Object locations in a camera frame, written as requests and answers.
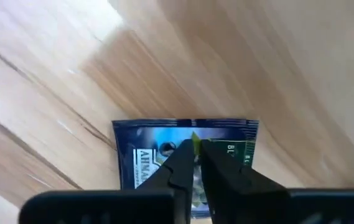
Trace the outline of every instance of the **wooden table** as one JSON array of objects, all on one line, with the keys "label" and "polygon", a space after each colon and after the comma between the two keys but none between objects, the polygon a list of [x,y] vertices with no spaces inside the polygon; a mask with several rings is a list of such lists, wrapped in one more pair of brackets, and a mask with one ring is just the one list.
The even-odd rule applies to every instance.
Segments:
[{"label": "wooden table", "polygon": [[354,187],[354,1],[0,0],[0,223],[119,188],[114,119],[227,117],[268,177]]}]

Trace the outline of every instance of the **wooden surface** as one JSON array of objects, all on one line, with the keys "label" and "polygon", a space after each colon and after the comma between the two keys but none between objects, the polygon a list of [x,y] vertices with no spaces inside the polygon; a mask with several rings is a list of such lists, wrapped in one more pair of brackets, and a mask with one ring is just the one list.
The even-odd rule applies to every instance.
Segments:
[{"label": "wooden surface", "polygon": [[226,117],[268,177],[354,187],[354,1],[0,0],[0,223],[119,188],[114,119]]}]

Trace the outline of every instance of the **blue packet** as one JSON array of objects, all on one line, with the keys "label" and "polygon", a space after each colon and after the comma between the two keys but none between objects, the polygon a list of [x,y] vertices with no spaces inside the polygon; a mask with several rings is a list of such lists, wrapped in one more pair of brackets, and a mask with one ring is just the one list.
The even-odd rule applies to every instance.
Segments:
[{"label": "blue packet", "polygon": [[[252,166],[258,121],[248,119],[135,119],[113,121],[122,189],[136,189],[148,179],[185,139],[195,154],[201,139],[210,139],[246,166]],[[192,218],[208,218],[200,159],[195,158]]]}]

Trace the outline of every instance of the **ahmad logo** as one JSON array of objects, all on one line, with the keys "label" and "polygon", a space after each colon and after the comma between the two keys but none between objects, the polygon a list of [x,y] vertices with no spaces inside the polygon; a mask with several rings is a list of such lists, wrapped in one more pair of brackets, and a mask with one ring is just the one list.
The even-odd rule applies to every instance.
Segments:
[{"label": "ahmad logo", "polygon": [[159,167],[156,161],[156,149],[134,149],[134,185],[135,188],[147,180]]}]

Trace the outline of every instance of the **wood grain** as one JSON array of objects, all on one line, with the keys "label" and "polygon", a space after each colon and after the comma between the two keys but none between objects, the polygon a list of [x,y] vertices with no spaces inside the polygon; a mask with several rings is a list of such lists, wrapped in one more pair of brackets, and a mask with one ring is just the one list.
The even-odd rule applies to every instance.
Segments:
[{"label": "wood grain", "polygon": [[0,0],[4,208],[117,189],[111,121],[155,117],[258,118],[256,170],[354,187],[354,1]]}]

